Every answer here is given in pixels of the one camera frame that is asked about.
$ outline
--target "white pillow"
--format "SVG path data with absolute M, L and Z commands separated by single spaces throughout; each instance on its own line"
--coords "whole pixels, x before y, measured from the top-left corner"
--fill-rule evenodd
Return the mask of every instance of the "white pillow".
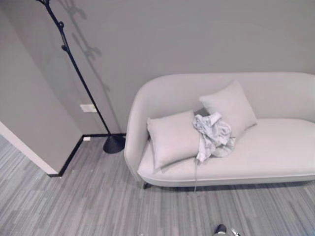
M 219 112 L 222 115 L 222 119 L 231 126 L 235 138 L 257 124 L 257 118 L 238 81 L 232 81 L 216 93 L 200 97 L 199 101 L 209 114 Z
M 193 127 L 193 119 L 193 111 L 148 118 L 156 169 L 198 154 L 200 136 Z

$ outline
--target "white sofa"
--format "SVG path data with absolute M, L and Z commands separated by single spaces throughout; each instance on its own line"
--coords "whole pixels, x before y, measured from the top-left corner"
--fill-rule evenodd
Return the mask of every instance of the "white sofa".
M 258 118 L 228 157 L 197 167 L 186 159 L 154 169 L 147 118 L 202 109 L 198 98 L 238 80 Z M 315 75 L 291 72 L 179 74 L 147 82 L 131 108 L 126 163 L 137 181 L 205 186 L 315 179 Z

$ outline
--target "gray striped carpet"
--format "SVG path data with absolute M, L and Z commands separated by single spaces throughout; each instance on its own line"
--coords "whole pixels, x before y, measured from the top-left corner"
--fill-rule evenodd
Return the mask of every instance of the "gray striped carpet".
M 1 236 L 314 236 L 315 182 L 141 188 L 104 138 L 83 142 L 62 178 L 49 178 L 0 138 Z

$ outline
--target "foot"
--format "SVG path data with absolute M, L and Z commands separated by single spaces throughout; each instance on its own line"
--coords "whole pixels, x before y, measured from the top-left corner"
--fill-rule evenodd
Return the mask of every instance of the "foot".
M 218 235 L 226 234 L 226 226 L 224 224 L 218 225 L 218 227 L 217 227 L 217 229 L 215 231 L 215 234 L 218 234 Z

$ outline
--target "black coat rack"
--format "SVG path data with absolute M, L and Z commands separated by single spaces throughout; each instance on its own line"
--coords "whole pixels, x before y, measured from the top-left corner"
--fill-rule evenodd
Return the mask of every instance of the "black coat rack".
M 70 48 L 69 48 L 69 45 L 68 45 L 68 42 L 67 42 L 67 39 L 65 37 L 65 34 L 64 34 L 64 31 L 63 31 L 63 28 L 64 28 L 64 23 L 62 21 L 58 21 L 55 14 L 53 13 L 52 9 L 50 8 L 50 5 L 49 5 L 49 1 L 50 0 L 36 0 L 40 3 L 42 3 L 46 10 L 48 11 L 49 15 L 51 16 L 51 18 L 53 19 L 55 25 L 57 26 L 58 30 L 59 30 L 59 33 L 61 35 L 61 38 L 63 40 L 63 45 L 61 46 L 61 48 L 68 54 L 71 62 L 72 62 L 72 65 L 74 66 L 75 68 L 75 71 L 77 72 L 78 76 L 79 76 L 79 79 L 80 81 L 82 82 L 83 84 L 83 87 L 85 88 L 90 100 L 92 101 L 93 105 L 95 106 L 95 109 L 97 111 L 97 114 L 99 116 L 99 118 L 101 119 L 105 129 L 107 130 L 107 133 L 108 133 L 108 137 L 106 139 L 106 142 L 103 146 L 103 150 L 106 152 L 106 153 L 117 153 L 121 150 L 124 149 L 125 147 L 125 138 L 122 136 L 122 135 L 119 135 L 119 134 L 112 134 L 109 129 L 108 129 L 108 126 L 106 125 L 106 122 L 102 116 L 102 114 L 100 113 L 92 95 L 91 95 L 91 92 L 77 66 L 77 63 L 75 62 L 74 58 L 73 58 L 73 55 L 70 51 Z

